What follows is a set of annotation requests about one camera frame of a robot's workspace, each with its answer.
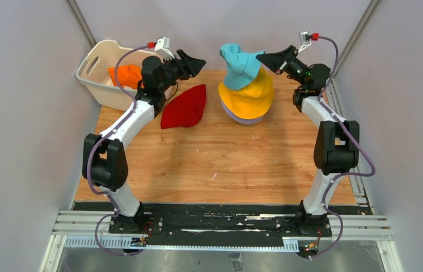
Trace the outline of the yellow bucket hat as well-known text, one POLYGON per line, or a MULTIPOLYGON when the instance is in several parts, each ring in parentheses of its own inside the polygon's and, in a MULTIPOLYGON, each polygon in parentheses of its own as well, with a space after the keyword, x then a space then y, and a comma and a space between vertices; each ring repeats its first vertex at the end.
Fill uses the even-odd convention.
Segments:
POLYGON ((264 116, 271 108, 275 95, 273 78, 263 68, 255 80, 241 90, 231 90, 222 82, 218 85, 218 93, 224 110, 244 120, 264 116))

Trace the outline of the wooden hat stand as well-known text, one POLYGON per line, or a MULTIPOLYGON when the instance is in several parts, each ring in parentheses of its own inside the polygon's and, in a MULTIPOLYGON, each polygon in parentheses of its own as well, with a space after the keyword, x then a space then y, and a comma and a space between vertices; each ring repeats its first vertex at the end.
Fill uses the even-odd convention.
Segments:
POLYGON ((239 126, 242 126, 242 127, 254 127, 254 126, 257 126, 257 125, 259 125, 259 124, 261 124, 262 123, 262 120, 260 120, 260 121, 256 121, 256 122, 250 122, 250 123, 245 123, 245 122, 236 122, 239 126))

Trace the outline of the teal bucket hat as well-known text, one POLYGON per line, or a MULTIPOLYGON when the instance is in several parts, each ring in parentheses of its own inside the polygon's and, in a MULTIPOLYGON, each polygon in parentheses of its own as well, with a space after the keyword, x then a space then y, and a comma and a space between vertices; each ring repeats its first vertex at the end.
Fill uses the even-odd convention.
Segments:
POLYGON ((223 44, 219 49, 220 56, 227 64, 224 85, 231 90, 241 90, 257 77, 261 62, 256 58, 265 52, 245 52, 237 43, 223 44))

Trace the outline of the red bucket hat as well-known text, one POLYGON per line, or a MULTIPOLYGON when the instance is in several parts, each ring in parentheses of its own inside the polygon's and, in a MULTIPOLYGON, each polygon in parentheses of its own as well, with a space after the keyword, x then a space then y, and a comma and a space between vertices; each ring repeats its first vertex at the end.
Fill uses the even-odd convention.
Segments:
POLYGON ((161 129, 197 125, 203 117, 206 98, 205 84, 196 85, 181 93, 164 108, 161 129))

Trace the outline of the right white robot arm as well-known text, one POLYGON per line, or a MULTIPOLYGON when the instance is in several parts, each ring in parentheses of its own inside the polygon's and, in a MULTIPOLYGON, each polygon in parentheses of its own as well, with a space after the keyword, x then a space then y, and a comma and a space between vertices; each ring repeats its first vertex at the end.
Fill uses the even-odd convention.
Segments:
POLYGON ((352 140, 359 140, 359 124, 349 121, 333 111, 320 96, 331 70, 322 63, 310 66, 298 59, 299 50, 289 46, 277 53, 257 55, 266 68, 277 75, 300 85, 294 90, 293 104, 318 128, 314 147, 314 164, 317 168, 308 195, 299 204, 294 225, 302 236, 310 236, 327 223, 327 211, 332 194, 344 174, 355 168, 359 161, 358 148, 352 140))

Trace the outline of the white plastic basket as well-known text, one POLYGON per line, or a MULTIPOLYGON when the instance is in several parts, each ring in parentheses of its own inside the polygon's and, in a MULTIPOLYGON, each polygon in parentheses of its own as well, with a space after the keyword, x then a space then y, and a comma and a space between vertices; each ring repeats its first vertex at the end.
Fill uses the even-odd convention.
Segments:
POLYGON ((142 69, 142 61, 151 56, 165 60, 154 52, 154 47, 155 42, 149 43, 130 54, 132 49, 121 46, 116 40, 102 40, 84 58, 76 77, 99 104, 125 111, 131 106, 131 96, 136 95, 137 89, 119 83, 118 67, 133 64, 142 69))

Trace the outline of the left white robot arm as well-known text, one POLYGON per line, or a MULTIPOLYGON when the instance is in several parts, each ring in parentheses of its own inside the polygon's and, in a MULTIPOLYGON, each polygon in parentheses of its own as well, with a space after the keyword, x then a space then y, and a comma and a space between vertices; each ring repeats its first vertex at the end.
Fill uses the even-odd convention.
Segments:
POLYGON ((82 176, 94 194, 110 200, 112 217, 122 221, 131 234, 144 229, 145 219, 143 204, 126 181, 129 168, 125 150, 161 112, 166 102, 165 91, 179 80, 196 77, 206 65, 204 59, 191 57, 181 49, 177 55, 164 59, 146 57, 142 61, 142 79, 137 83, 130 107, 109 128, 100 134, 90 133, 84 139, 82 176))

